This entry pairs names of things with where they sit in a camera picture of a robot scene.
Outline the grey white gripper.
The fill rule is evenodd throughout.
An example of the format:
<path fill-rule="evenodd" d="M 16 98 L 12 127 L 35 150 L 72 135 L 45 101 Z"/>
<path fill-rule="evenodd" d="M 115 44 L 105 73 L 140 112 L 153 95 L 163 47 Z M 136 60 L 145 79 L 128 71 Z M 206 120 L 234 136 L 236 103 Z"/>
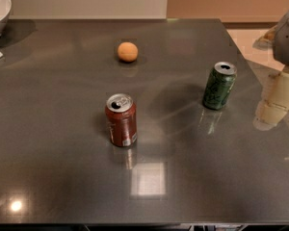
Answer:
<path fill-rule="evenodd" d="M 276 25 L 273 54 L 285 67 L 271 71 L 265 78 L 253 121 L 260 131 L 276 127 L 289 112 L 289 10 Z"/>

